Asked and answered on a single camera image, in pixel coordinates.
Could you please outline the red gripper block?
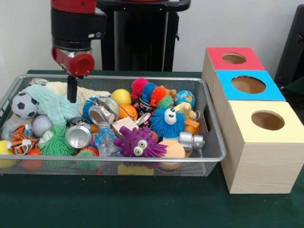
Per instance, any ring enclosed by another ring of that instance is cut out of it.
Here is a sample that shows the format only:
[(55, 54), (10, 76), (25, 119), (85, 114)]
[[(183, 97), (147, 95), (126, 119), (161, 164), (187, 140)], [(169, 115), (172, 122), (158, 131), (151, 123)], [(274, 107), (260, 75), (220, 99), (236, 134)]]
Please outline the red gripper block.
[(76, 103), (77, 80), (76, 77), (88, 76), (95, 68), (95, 60), (91, 51), (71, 52), (52, 47), (52, 57), (65, 72), (69, 74), (67, 78), (67, 99), (71, 103)]

